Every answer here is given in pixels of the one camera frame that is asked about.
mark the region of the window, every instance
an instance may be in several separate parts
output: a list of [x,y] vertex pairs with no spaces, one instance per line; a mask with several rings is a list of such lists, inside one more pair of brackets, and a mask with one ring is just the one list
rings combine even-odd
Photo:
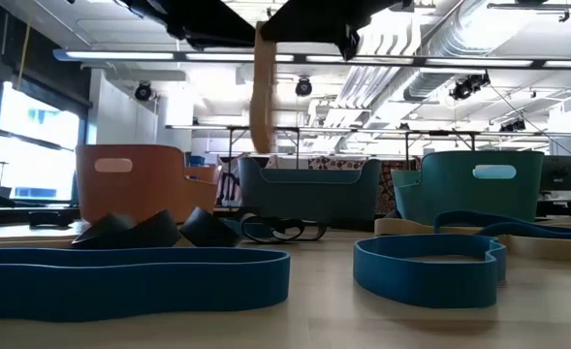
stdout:
[[6,84],[0,115],[0,186],[12,199],[69,201],[79,117]]

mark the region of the patterned fabric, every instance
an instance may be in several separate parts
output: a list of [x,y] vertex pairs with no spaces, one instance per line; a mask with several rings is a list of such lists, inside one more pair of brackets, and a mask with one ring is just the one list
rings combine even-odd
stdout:
[[229,162],[224,162],[218,157],[218,166],[222,167],[220,178],[218,178],[218,189],[216,191],[216,204],[218,206],[239,206],[241,203],[241,190],[239,189],[239,169],[238,160],[247,157],[248,154],[241,154],[231,160],[231,172],[229,172]]
[[[298,161],[298,169],[307,169],[308,168],[308,160],[307,159],[300,159]],[[266,169],[287,169],[287,170],[295,170],[296,169],[296,159],[289,159],[289,158],[282,158],[277,155],[272,155],[268,163],[266,164]]]
[[[319,157],[310,159],[308,168],[310,170],[358,170],[360,169],[365,160],[340,160],[329,157]],[[421,161],[418,158],[410,160],[411,170],[419,168]],[[378,200],[375,206],[375,213],[386,214],[395,210],[395,189],[393,188],[393,178],[391,177],[391,170],[406,170],[405,161],[382,161],[382,173],[378,178]]]

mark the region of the teal bin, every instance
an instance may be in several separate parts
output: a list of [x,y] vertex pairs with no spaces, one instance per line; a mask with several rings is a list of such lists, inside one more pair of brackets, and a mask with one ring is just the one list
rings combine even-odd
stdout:
[[261,169],[251,158],[239,159],[242,205],[265,217],[298,218],[321,223],[373,221],[381,163],[360,170]]
[[392,171],[397,210],[433,224],[452,210],[474,210],[532,222],[544,154],[536,151],[445,151],[427,155],[420,171]]

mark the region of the blue loop band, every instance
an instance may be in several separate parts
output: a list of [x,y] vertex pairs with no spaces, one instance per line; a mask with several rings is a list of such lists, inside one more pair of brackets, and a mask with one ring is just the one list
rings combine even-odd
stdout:
[[[474,262],[411,258],[461,255]],[[378,296],[433,308],[485,307],[496,303],[507,250],[496,238],[465,235],[386,236],[356,242],[354,278]]]
[[571,239],[571,228],[542,226],[524,222],[516,218],[473,211],[440,213],[433,220],[433,230],[438,233],[442,226],[452,224],[467,224],[475,227],[483,227],[477,235],[486,237],[513,235],[527,238]]
[[285,301],[290,256],[246,248],[0,249],[0,319],[77,322]]

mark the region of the wooden table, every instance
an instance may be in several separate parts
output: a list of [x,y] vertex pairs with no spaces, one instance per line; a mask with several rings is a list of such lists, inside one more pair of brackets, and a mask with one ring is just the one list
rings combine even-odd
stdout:
[[329,232],[319,242],[271,246],[291,253],[292,276],[289,299],[270,308],[82,324],[0,321],[0,349],[571,349],[571,263],[510,257],[496,306],[426,309],[356,284],[359,238],[370,234]]

